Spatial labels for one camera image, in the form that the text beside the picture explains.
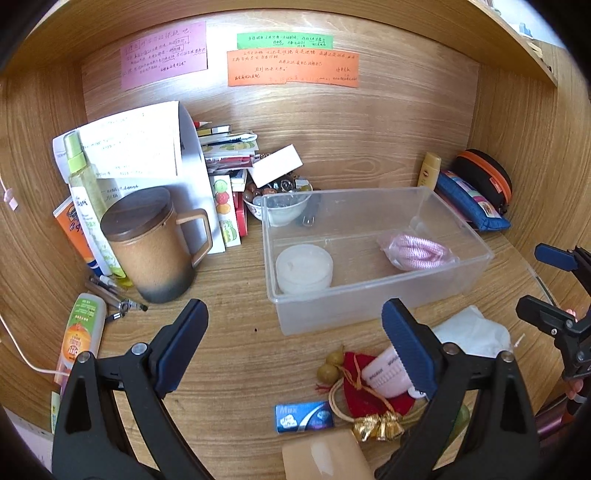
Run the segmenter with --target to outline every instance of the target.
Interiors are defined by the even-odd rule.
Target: green sticky note
[[[239,33],[238,50],[246,48],[300,47],[333,49],[332,35],[298,32],[251,32]]]

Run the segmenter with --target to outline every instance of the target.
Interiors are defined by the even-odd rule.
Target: blue packet
[[[277,433],[322,430],[335,426],[327,401],[275,405]]]

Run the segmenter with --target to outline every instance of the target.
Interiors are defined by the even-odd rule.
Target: black clamp
[[[551,245],[535,247],[535,257],[540,262],[572,272],[579,283],[591,295],[591,254],[584,248],[561,250]],[[580,321],[548,303],[531,296],[521,298],[517,304],[517,316],[538,330],[554,338],[554,346],[560,350],[564,363],[562,377],[566,380],[583,380],[581,392],[567,402],[567,411],[575,415],[591,394],[591,310]]]
[[[151,343],[125,355],[78,355],[61,401],[53,473],[62,480],[213,480],[195,456],[163,398],[180,383],[207,330],[209,315],[190,300]],[[139,463],[125,433],[113,391],[124,391],[145,444],[160,471]]]
[[[441,344],[399,299],[382,310],[382,325],[411,381],[430,403],[412,434],[375,472],[378,480],[523,479],[540,461],[529,396],[511,352],[496,358],[466,355]],[[479,390],[454,462],[433,470],[469,390]]]

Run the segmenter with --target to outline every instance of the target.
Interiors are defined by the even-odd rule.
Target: white round container
[[[413,386],[393,346],[361,370],[361,378],[386,398],[397,397]]]
[[[283,293],[324,290],[332,282],[333,260],[326,250],[316,245],[293,245],[279,254],[275,272]]]

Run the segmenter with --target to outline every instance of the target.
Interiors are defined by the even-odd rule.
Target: wood grain surface
[[[557,301],[583,316],[587,293],[573,274],[537,262],[534,247],[591,248],[591,105],[587,82],[569,54],[538,44],[558,89],[483,66],[469,145],[497,159],[511,177],[513,227],[506,237]]]
[[[379,320],[283,336],[265,291],[260,223],[252,216],[248,221],[249,235],[243,245],[207,257],[189,292],[108,325],[100,347],[100,356],[120,355],[137,341],[150,341],[190,298],[207,304],[209,328],[178,390],[167,396],[165,404],[191,448],[219,480],[284,478],[281,445],[294,436],[275,432],[274,406],[325,399],[314,390],[316,369],[340,345],[374,355],[388,345]],[[505,325],[514,342],[525,334],[515,354],[536,410],[560,375],[561,359],[550,337],[518,320],[515,306],[525,294],[545,297],[505,237],[487,235],[486,241],[496,258],[476,287],[467,295],[416,309],[414,314],[434,326],[475,304],[487,318]],[[474,397],[472,393],[466,399],[471,408]],[[118,404],[134,451],[140,461],[150,463],[124,395],[118,395]],[[394,447],[375,442],[362,446],[373,468]],[[455,447],[442,461],[453,457]]]
[[[53,218],[69,196],[51,140],[86,123],[79,67],[0,79],[0,172],[19,202],[0,204],[0,313],[29,360],[53,369],[86,266]],[[53,377],[30,370],[0,326],[0,403],[49,429]]]
[[[14,71],[80,60],[119,38],[180,18],[292,5],[285,0],[69,0],[29,35],[9,68]],[[297,8],[404,28],[480,63],[556,84],[524,39],[479,0],[301,0]]]
[[[450,48],[399,28],[318,12],[242,11],[205,19],[209,68],[202,72],[121,92],[119,49],[147,32],[85,58],[89,121],[179,100],[195,119],[253,130],[263,152],[293,143],[304,162],[301,174],[323,189],[412,186],[426,151],[451,158],[466,146],[479,66]],[[360,88],[228,87],[226,52],[236,48],[236,33],[257,30],[333,35],[335,48],[360,53]]]

